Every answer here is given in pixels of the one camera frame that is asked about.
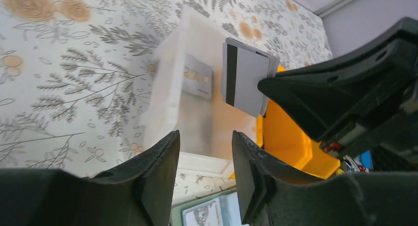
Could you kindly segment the yellow plastic divided bin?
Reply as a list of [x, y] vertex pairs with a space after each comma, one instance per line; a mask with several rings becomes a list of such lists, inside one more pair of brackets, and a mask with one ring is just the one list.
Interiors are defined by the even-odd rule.
[[256, 144], [286, 164], [309, 175], [327, 179], [342, 174], [341, 161], [324, 153], [319, 143], [275, 102], [268, 101], [265, 115], [256, 119]]

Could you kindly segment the green card holder wallet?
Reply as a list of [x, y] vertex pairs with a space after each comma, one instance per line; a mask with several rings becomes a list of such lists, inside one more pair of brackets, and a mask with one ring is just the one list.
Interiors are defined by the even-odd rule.
[[236, 188], [172, 207], [170, 226], [242, 226]]

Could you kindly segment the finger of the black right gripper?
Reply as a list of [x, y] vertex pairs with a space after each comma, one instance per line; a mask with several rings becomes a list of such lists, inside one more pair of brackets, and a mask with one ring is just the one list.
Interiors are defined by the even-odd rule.
[[321, 148], [341, 158], [383, 147], [418, 157], [418, 22], [404, 17], [366, 45], [258, 83]]

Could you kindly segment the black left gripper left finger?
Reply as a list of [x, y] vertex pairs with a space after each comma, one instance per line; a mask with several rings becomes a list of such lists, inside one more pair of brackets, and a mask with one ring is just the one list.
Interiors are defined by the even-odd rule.
[[172, 131], [143, 153], [80, 178], [60, 169], [0, 171], [3, 226], [166, 226], [180, 152]]

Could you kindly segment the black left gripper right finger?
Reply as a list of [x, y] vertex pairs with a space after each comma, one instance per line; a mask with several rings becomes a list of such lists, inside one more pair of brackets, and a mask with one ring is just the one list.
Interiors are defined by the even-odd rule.
[[232, 134], [241, 221], [251, 226], [415, 226], [416, 172], [306, 174]]

